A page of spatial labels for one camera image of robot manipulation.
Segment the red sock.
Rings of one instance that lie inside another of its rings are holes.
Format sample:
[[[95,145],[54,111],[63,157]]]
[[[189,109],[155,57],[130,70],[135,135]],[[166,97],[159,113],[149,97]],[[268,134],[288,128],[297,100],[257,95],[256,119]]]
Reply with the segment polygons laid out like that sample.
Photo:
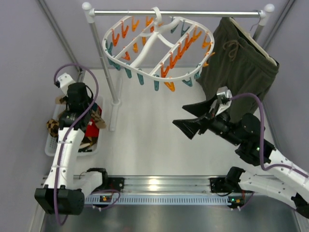
[[[89,121],[87,128],[86,128],[86,131],[85,131],[85,136],[86,137],[98,138],[99,128],[96,126],[96,124],[93,120]]]

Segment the teal sock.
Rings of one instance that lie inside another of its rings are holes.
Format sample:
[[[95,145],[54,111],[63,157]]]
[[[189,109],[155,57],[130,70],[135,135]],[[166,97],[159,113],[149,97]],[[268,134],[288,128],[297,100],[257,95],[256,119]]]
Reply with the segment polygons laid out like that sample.
[[[94,111],[94,112],[96,112],[97,111],[97,109],[98,109],[98,105],[96,104],[96,103],[94,103],[93,105],[92,105],[92,111]]]

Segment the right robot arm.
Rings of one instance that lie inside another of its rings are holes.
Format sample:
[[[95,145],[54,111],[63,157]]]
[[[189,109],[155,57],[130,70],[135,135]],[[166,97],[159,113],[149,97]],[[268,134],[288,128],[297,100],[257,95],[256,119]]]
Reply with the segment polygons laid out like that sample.
[[[281,201],[305,218],[309,217],[309,174],[288,160],[264,138],[264,120],[246,113],[232,123],[227,108],[233,97],[213,97],[209,101],[184,105],[195,115],[193,119],[178,119],[172,123],[189,139],[211,131],[237,147],[235,153],[245,163],[260,167],[276,177],[269,180],[240,167],[231,167],[223,187],[228,193],[243,191],[260,193]]]

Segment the brown argyle sock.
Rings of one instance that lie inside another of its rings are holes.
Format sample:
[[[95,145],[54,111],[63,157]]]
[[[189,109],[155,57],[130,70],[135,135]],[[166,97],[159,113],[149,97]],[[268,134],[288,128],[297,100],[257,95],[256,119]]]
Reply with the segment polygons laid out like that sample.
[[[65,110],[66,102],[64,101],[64,97],[65,97],[64,95],[56,97],[55,99],[56,109],[54,111],[53,119],[59,120],[61,114]],[[96,112],[92,111],[91,119],[95,122],[96,126],[99,129],[104,129],[106,128],[106,122],[104,120],[104,112],[103,112],[105,104],[104,98],[101,95],[99,95],[95,103],[98,105],[98,109]]]
[[[58,137],[58,130],[59,130],[59,122],[54,119],[48,120],[46,123],[47,129],[51,137],[57,138]]]

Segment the white oval clip hanger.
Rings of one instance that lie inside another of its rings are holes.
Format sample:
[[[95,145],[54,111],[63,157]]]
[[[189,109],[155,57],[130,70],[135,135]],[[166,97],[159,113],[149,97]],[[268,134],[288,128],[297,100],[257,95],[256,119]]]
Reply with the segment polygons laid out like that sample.
[[[158,8],[150,16],[125,16],[102,39],[108,63],[140,85],[151,79],[172,92],[175,81],[192,87],[202,68],[215,54],[213,33],[204,25],[180,16],[161,16]]]

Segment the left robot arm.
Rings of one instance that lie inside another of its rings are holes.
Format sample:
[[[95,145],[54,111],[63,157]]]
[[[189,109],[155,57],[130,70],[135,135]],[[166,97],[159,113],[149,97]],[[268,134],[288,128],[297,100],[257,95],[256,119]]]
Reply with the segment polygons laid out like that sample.
[[[87,89],[84,83],[68,86],[54,161],[43,187],[35,190],[36,201],[48,214],[79,215],[85,198],[107,185],[108,174],[104,168],[90,168],[83,177],[74,180],[78,151],[95,103],[95,96],[88,95]]]

